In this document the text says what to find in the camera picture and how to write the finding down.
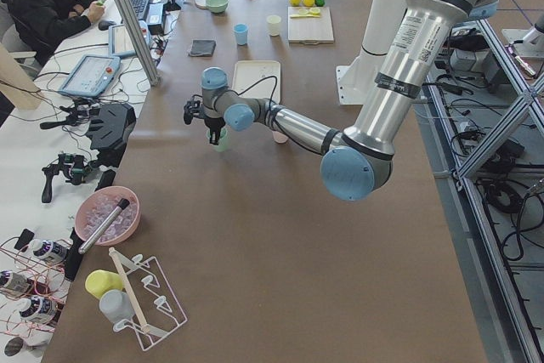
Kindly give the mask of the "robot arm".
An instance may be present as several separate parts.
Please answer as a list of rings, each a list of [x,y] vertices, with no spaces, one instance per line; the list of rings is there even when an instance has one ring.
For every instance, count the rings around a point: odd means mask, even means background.
[[[202,102],[196,112],[210,131],[210,143],[218,143],[225,126],[242,131],[259,122],[322,155],[320,175],[337,198],[357,201],[383,186],[392,172],[395,134],[451,28],[489,17],[498,0],[406,2],[403,20],[354,125],[339,132],[270,98],[241,97],[229,88],[222,69],[210,67],[201,74]]]

